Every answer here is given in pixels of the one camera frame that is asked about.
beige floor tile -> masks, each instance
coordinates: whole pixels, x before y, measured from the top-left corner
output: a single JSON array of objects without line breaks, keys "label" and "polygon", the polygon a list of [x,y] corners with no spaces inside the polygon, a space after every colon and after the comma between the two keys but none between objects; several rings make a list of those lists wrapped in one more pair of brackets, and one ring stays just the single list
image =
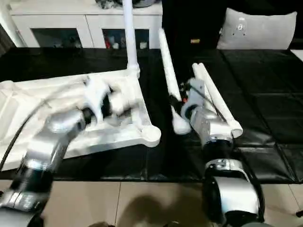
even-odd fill
[{"label": "beige floor tile", "polygon": [[264,184],[262,188],[267,208],[291,215],[298,211],[299,206],[289,185]]},{"label": "beige floor tile", "polygon": [[4,191],[10,187],[11,181],[1,180],[0,181],[0,191]]},{"label": "beige floor tile", "polygon": [[266,208],[265,223],[273,227],[303,227],[303,218]]},{"label": "beige floor tile", "polygon": [[43,212],[45,227],[114,224],[119,186],[116,182],[54,182]]},{"label": "beige floor tile", "polygon": [[161,227],[173,220],[186,227],[209,226],[200,184],[121,183],[116,227]]},{"label": "beige floor tile", "polygon": [[293,191],[300,209],[303,210],[303,184],[290,184],[289,187]]}]

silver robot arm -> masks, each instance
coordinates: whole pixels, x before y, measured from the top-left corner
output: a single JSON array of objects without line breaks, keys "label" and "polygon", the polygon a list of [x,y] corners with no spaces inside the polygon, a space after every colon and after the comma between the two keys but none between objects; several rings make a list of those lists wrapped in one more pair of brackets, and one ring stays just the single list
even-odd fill
[{"label": "silver robot arm", "polygon": [[[180,114],[198,134],[206,162],[203,201],[208,218],[220,225],[263,226],[264,197],[252,171],[232,157],[232,131],[220,111],[204,96],[204,82],[190,79],[185,85],[187,102]],[[207,108],[206,102],[213,109]]]},{"label": "silver robot arm", "polygon": [[40,218],[52,188],[53,175],[70,142],[91,119],[102,121],[110,115],[109,86],[86,84],[88,107],[73,108],[49,116],[43,128],[30,141],[9,189],[0,198],[0,226],[40,227]]}]

cable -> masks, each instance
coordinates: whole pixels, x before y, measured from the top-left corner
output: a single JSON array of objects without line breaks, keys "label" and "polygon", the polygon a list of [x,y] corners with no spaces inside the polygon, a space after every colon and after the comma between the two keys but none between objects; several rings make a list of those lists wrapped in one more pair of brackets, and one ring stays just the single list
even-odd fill
[{"label": "cable", "polygon": [[31,117],[43,106],[45,105],[48,101],[54,99],[58,94],[60,94],[61,92],[65,91],[66,89],[69,89],[72,86],[78,85],[75,82],[80,81],[79,79],[71,82],[71,84],[62,86],[61,88],[59,88],[58,90],[56,90],[55,92],[51,93],[48,97],[46,97],[43,101],[41,101],[38,106],[27,116],[27,118],[23,121],[23,123],[21,124],[21,126],[18,128],[17,132],[15,133],[13,139],[10,141],[6,151],[4,152],[4,155],[2,157],[2,160],[0,162],[0,171],[2,171],[4,163],[7,159],[7,157],[9,156],[9,153],[11,151],[11,149],[13,148],[16,140],[18,139],[20,133],[22,132],[24,126],[26,125],[26,123],[31,119]]}]

white pillow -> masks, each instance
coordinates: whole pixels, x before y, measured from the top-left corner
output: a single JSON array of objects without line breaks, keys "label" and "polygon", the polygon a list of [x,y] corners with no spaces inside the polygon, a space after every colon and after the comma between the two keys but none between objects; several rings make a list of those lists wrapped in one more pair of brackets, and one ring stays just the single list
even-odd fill
[{"label": "white pillow", "polygon": [[297,12],[259,16],[227,8],[218,49],[282,49],[289,47]]}]

black leather mat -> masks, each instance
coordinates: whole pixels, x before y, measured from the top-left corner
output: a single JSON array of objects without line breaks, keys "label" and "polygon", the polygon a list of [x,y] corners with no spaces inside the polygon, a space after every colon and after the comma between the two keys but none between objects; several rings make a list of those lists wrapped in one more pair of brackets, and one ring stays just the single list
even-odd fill
[{"label": "black leather mat", "polygon": [[[155,148],[143,145],[63,161],[57,180],[198,182],[203,154],[194,132],[176,136],[159,50],[138,52],[147,109],[162,132]],[[303,181],[303,62],[290,51],[206,50],[174,59],[179,82],[203,62],[244,134],[237,154],[262,183]],[[11,49],[0,58],[1,80],[23,81],[126,68],[124,51]],[[0,174],[11,178],[14,170]]]}]

